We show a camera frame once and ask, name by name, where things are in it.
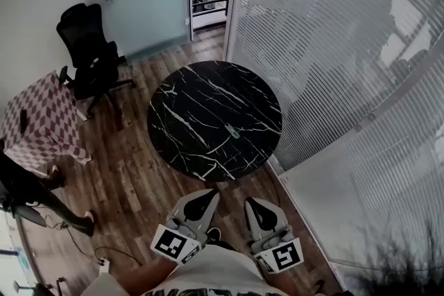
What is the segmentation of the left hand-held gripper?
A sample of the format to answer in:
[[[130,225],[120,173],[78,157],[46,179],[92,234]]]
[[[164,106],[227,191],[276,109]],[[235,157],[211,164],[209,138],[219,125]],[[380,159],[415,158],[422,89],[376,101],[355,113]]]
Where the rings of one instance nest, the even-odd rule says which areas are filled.
[[[220,200],[216,189],[203,189],[177,201],[164,224],[159,224],[150,249],[164,258],[184,265],[205,246],[212,219]]]

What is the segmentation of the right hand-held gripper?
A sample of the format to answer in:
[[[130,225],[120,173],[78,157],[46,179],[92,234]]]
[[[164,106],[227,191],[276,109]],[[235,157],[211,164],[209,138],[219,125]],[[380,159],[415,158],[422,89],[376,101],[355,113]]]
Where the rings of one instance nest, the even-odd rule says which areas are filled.
[[[253,257],[265,272],[278,274],[304,262],[300,239],[293,235],[280,207],[260,198],[248,197],[244,201],[244,213],[254,240],[250,247]],[[262,232],[273,233],[262,238]]]

